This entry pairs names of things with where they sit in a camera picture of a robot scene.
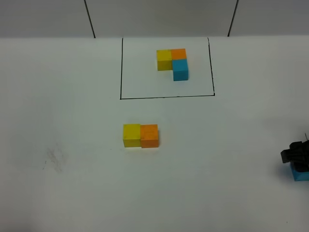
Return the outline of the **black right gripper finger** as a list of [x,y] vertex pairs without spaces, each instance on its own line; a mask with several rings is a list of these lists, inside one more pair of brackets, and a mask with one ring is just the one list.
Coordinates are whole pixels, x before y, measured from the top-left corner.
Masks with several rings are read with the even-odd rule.
[[309,171],[309,142],[298,141],[281,152],[283,163],[290,163],[297,172]]

